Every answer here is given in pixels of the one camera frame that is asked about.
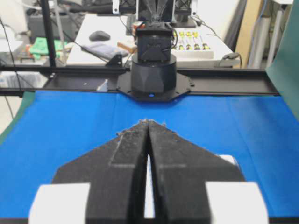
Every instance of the computer mouse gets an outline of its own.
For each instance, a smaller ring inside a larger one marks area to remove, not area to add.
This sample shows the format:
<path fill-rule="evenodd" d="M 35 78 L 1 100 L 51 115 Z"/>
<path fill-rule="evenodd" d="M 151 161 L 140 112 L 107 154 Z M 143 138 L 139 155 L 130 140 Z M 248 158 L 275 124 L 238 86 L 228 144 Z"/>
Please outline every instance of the computer mouse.
<path fill-rule="evenodd" d="M 95 31 L 89 36 L 90 41 L 109 41 L 110 35 L 104 31 Z"/>

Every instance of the green object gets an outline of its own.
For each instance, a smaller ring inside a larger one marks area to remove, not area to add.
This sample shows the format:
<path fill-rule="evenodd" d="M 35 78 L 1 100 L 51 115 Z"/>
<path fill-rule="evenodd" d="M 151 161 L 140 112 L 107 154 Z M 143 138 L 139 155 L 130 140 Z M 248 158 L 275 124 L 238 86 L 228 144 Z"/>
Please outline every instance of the green object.
<path fill-rule="evenodd" d="M 21 119 L 23 114 L 25 113 L 26 109 L 32 104 L 35 97 L 34 92 L 25 92 L 23 95 L 23 100 L 21 103 L 21 106 L 14 117 L 14 120 L 10 123 L 10 125 L 4 130 L 4 132 L 0 135 L 0 144 L 4 142 L 6 137 L 9 135 L 9 133 L 12 131 L 16 123 Z"/>
<path fill-rule="evenodd" d="M 33 57 L 34 57 L 34 59 L 39 60 L 39 59 L 41 59 L 42 56 L 39 54 L 33 54 Z"/>
<path fill-rule="evenodd" d="M 60 41 L 54 41 L 55 45 L 55 51 L 61 51 L 62 50 L 62 44 Z M 47 45 L 47 39 L 44 37 L 37 37 L 36 41 L 32 45 L 32 47 L 29 49 L 29 52 L 31 54 L 39 54 L 39 55 L 48 55 L 48 45 Z"/>
<path fill-rule="evenodd" d="M 274 62 L 266 71 L 299 120 L 299 1 L 295 0 Z"/>

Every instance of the black bracket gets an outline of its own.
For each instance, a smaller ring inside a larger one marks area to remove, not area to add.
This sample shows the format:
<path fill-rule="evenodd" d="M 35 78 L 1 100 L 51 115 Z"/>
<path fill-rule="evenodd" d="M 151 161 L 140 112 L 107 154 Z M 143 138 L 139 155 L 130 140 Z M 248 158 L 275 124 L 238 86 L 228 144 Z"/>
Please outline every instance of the black bracket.
<path fill-rule="evenodd" d="M 105 65 L 106 67 L 122 67 L 122 55 L 114 55 L 109 62 Z"/>

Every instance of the black cylindrical base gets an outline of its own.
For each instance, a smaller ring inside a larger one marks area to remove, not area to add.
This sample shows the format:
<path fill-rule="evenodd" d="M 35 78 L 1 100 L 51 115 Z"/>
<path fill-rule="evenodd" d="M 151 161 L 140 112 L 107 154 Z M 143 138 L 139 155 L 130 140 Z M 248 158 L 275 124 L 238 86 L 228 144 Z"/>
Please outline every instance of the black cylindrical base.
<path fill-rule="evenodd" d="M 176 57 L 171 55 L 167 62 L 142 62 L 137 54 L 132 57 L 132 91 L 142 93 L 164 93 L 177 84 Z"/>

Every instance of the monitor stand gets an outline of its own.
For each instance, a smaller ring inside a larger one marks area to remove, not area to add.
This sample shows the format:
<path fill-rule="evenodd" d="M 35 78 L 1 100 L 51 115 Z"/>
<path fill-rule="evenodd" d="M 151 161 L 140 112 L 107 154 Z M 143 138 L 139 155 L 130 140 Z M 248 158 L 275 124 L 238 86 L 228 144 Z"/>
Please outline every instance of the monitor stand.
<path fill-rule="evenodd" d="M 195 28 L 196 22 L 187 15 L 176 15 L 176 23 L 172 23 L 171 25 L 174 28 Z"/>

